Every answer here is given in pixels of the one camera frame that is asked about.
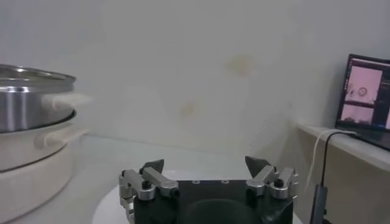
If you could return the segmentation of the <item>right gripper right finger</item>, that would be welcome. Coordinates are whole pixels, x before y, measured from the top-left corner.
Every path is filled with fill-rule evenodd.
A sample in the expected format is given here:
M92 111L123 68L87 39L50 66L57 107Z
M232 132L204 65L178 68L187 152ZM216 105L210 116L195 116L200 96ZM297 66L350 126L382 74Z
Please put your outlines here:
M265 159L245 156L246 166L252 176L246 181L246 186L257 197L268 193L275 200L297 198L299 175L295 169L286 167L278 171Z

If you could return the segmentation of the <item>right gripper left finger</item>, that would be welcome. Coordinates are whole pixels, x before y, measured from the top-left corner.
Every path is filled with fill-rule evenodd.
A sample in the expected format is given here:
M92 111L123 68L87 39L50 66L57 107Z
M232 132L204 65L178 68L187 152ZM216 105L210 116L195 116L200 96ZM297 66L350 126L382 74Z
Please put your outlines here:
M135 200L151 202L161 196L174 203L179 199L179 182L162 174L164 160L147 162L136 170L123 170L119 176L119 203L129 223L135 223Z

